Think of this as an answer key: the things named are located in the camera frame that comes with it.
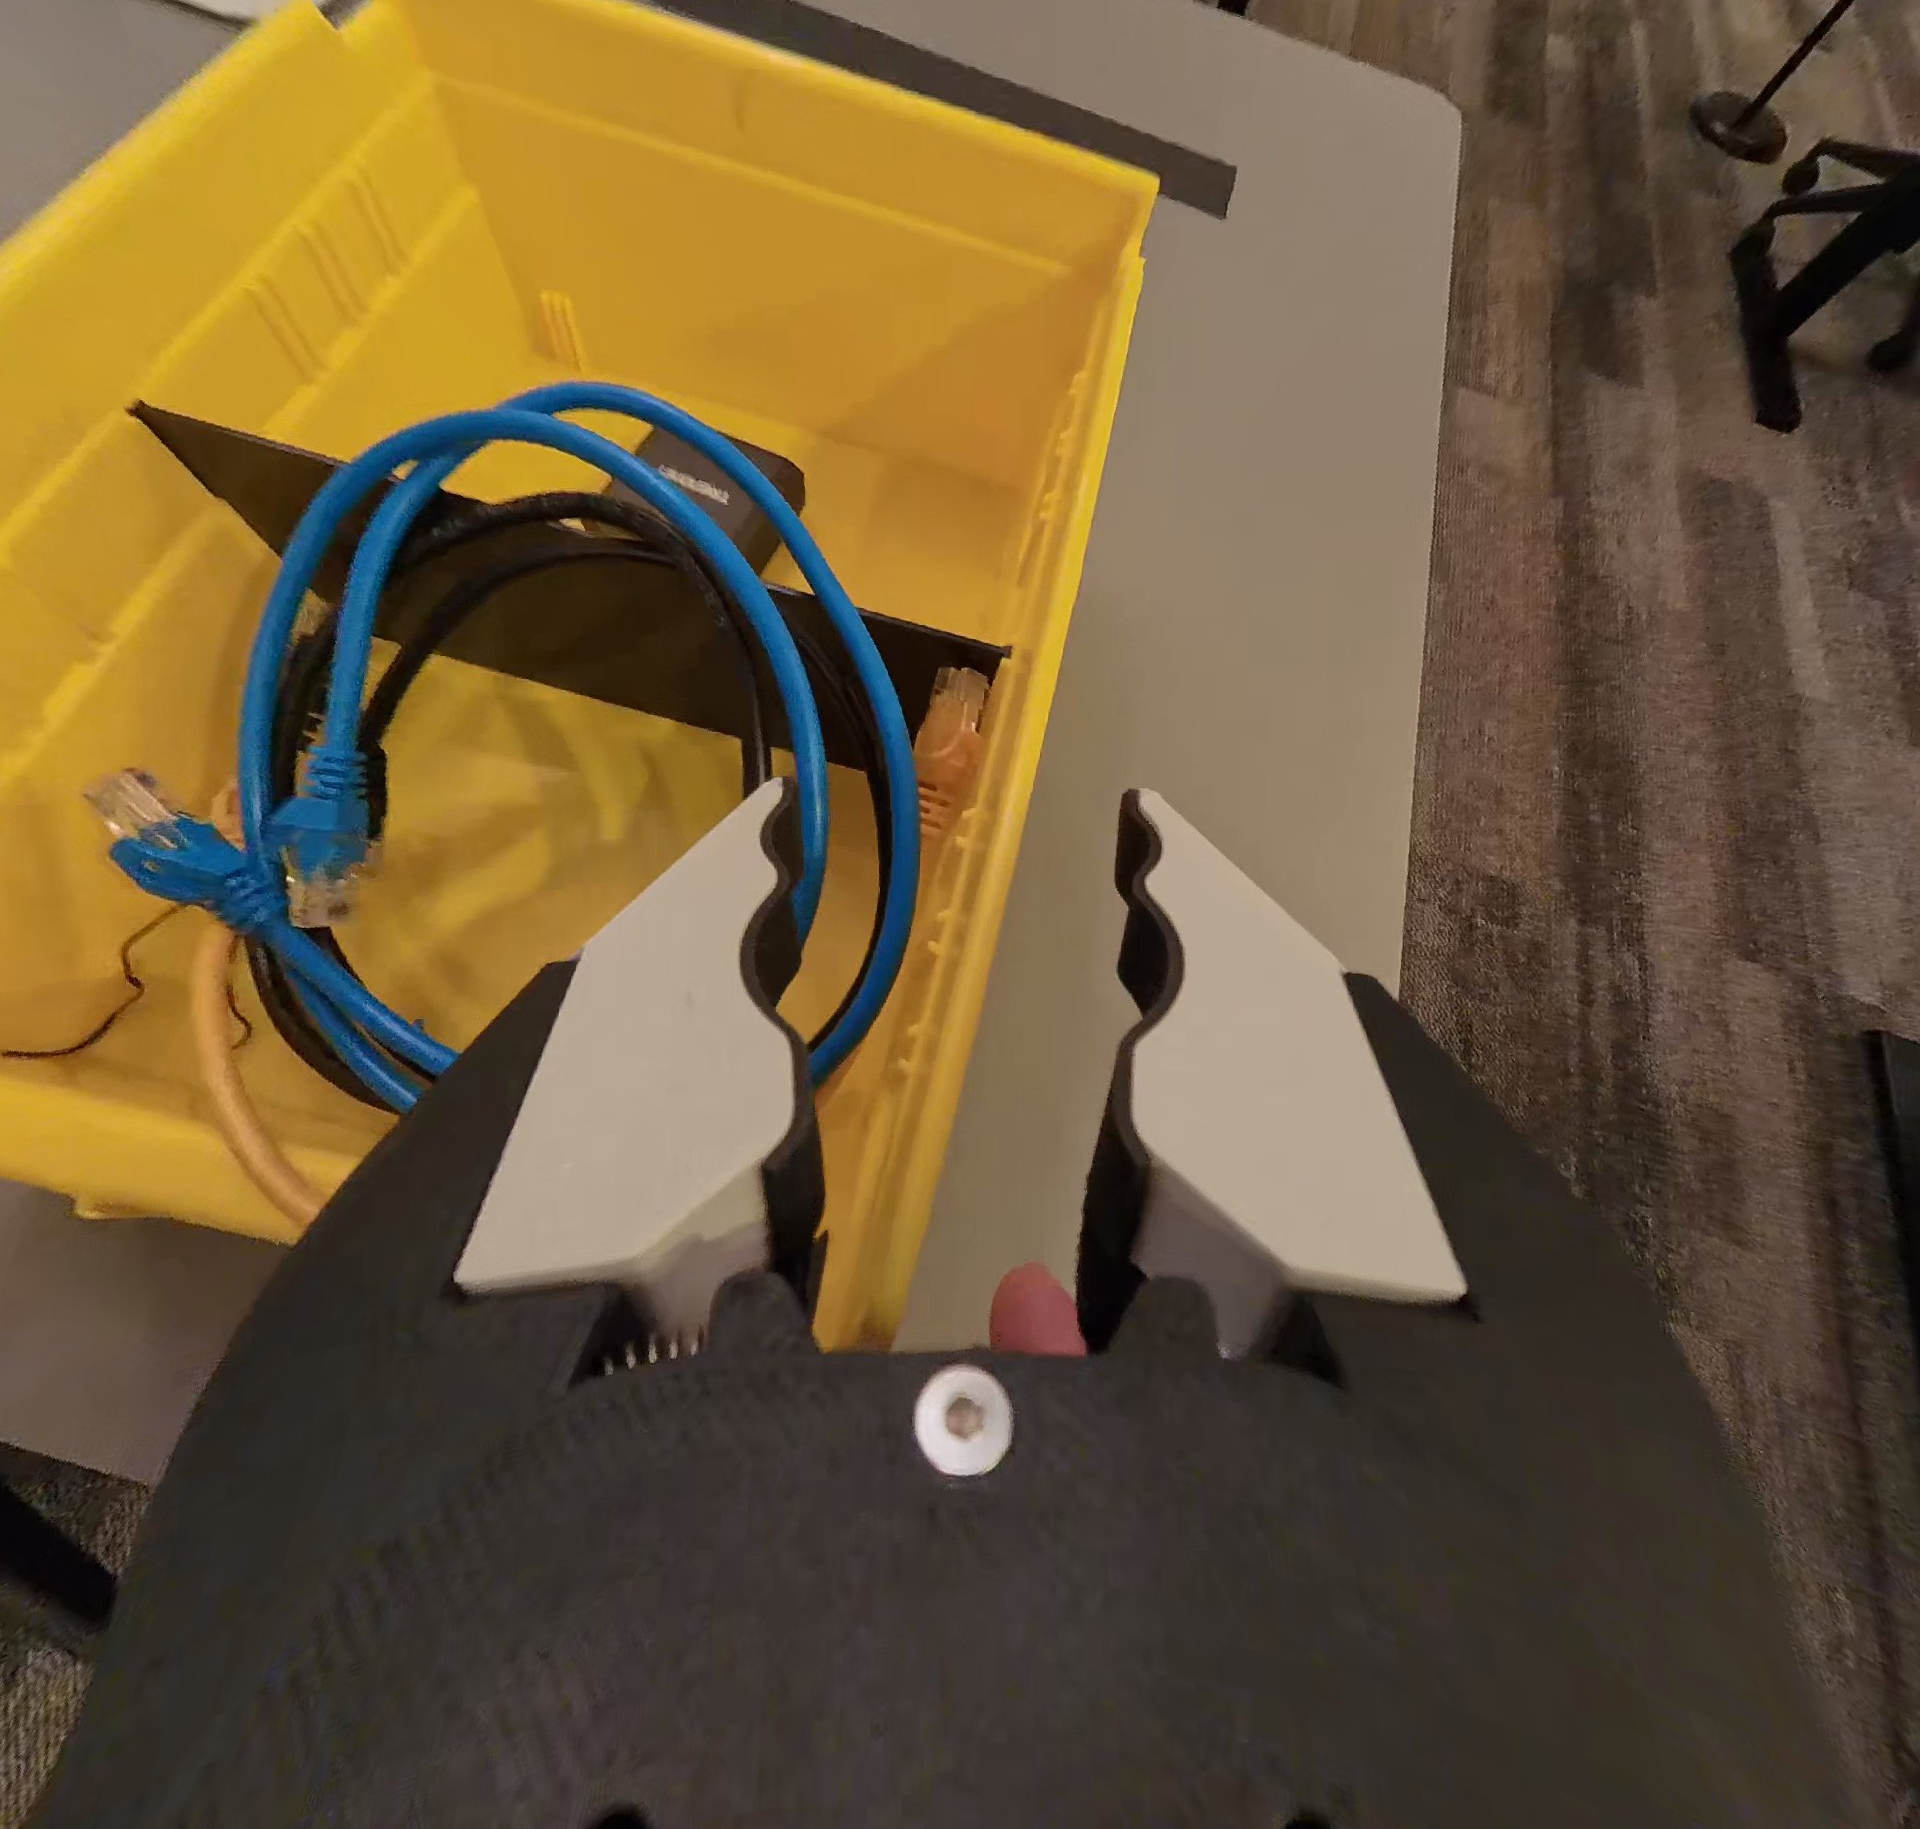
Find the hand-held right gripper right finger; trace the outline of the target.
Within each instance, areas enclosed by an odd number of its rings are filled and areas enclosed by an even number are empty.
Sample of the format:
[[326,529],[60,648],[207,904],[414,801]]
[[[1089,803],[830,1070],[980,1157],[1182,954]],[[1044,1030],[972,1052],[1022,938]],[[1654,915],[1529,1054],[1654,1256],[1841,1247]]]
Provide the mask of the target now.
[[1081,1196],[1085,1349],[1151,1281],[1197,1285],[1225,1361],[1265,1348],[1301,1296],[1462,1302],[1340,960],[1148,789],[1121,800],[1115,894],[1138,1023]]

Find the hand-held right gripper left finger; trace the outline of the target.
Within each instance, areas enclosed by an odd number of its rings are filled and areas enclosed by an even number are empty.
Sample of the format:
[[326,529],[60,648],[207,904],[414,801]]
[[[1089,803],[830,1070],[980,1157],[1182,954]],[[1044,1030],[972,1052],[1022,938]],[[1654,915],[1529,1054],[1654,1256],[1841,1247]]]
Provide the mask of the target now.
[[575,955],[453,1281],[611,1285],[649,1333],[704,1333],[721,1283],[824,1271],[824,1159],[804,1040],[799,795],[751,790]]

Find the black network switch box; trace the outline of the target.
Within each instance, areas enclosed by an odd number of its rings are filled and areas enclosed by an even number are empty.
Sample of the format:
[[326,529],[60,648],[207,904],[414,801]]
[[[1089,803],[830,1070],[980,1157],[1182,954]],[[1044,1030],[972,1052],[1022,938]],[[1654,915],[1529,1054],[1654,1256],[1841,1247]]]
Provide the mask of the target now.
[[[804,471],[774,450],[762,450],[745,440],[729,438],[734,450],[779,492],[785,505],[802,517],[806,509]],[[774,521],[745,495],[736,479],[715,467],[700,450],[654,427],[633,446],[637,461],[673,483],[729,535],[740,557],[762,572],[779,553],[779,531]]]

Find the yellow plastic bin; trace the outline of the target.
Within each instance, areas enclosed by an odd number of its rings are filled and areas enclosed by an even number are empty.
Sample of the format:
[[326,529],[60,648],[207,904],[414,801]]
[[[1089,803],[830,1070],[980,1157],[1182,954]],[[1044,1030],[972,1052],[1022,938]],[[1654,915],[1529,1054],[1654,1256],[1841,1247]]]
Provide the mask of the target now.
[[[657,394],[804,473],[853,604],[1010,656],[907,967],[829,1087],[818,1334],[925,1235],[1142,283],[1138,169],[624,0],[293,3],[4,243],[4,1047],[79,1041],[161,911],[84,792],[204,815],[275,555],[134,406],[348,461],[540,385]],[[736,801],[718,733],[435,658],[344,948],[465,1045]],[[4,1063],[4,1179],[264,1240],[187,1015],[194,924],[89,1054]]]

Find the person's right hand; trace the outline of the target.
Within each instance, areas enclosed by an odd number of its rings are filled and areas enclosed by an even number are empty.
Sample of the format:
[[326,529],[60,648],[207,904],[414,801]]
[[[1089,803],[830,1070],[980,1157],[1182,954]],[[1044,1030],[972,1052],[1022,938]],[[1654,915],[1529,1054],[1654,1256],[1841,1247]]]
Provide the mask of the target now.
[[990,1302],[990,1348],[1002,1356],[1085,1356],[1074,1296],[1046,1267],[1015,1267],[1001,1277]]

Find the black bin divider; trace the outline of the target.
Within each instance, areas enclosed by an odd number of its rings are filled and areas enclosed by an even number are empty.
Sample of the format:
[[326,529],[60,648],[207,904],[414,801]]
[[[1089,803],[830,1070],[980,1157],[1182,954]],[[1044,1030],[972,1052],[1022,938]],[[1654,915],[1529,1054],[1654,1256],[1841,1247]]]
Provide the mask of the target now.
[[[134,417],[224,502],[275,555],[337,462],[248,430],[137,404]],[[290,653],[270,656],[272,813],[290,798],[302,753],[323,733],[333,615],[354,551],[379,492],[338,522],[304,591],[320,604],[320,626],[290,633]],[[862,767],[875,759],[872,712],[854,681],[843,640],[810,594],[766,583],[793,635],[818,703],[826,761]],[[944,669],[997,681],[1010,649],[932,621],[862,611],[875,656],[917,733]],[[727,594],[703,591],[665,546],[664,522],[633,490],[481,502],[432,497],[395,551],[375,615],[375,640],[394,648],[400,679],[372,683],[360,717],[360,748],[382,757],[403,695],[419,670],[446,658],[509,679],[727,736],[745,746],[761,733],[785,748],[778,689],[748,620]]]

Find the brown twist tie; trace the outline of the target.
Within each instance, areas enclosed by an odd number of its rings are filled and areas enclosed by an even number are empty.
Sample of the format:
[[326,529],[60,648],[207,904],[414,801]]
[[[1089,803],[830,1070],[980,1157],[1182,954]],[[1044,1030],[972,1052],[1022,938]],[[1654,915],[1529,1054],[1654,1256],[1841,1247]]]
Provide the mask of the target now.
[[119,1023],[146,999],[147,982],[134,967],[134,954],[159,931],[173,924],[180,915],[187,912],[183,904],[163,907],[157,915],[134,927],[122,942],[117,944],[117,973],[122,983],[122,996],[107,1010],[107,1013],[89,1027],[84,1036],[73,1043],[50,1045],[50,1047],[4,1047],[4,1063],[60,1063],[67,1058],[76,1058],[98,1047],[117,1027]]

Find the black mesh office chair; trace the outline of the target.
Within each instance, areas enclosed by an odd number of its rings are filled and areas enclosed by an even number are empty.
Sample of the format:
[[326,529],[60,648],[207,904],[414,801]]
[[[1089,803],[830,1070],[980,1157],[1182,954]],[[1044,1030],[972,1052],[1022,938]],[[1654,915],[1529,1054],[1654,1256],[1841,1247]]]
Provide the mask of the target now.
[[[1793,217],[1832,217],[1839,229],[1792,278],[1780,281],[1774,233]],[[1747,385],[1758,427],[1793,434],[1802,423],[1793,337],[1877,261],[1905,258],[1915,244],[1917,152],[1825,138],[1789,164],[1780,196],[1726,254]]]

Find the black floor lamp pole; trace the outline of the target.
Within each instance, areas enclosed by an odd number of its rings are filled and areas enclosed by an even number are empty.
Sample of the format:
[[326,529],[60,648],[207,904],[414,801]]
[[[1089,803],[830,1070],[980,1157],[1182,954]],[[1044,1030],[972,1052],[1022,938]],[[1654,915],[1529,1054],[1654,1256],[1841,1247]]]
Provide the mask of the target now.
[[1758,167],[1777,164],[1787,145],[1787,126],[1777,110],[1777,96],[1810,62],[1814,51],[1832,37],[1835,24],[1858,3],[1832,0],[1755,92],[1711,90],[1696,94],[1688,112],[1692,135],[1735,160]]

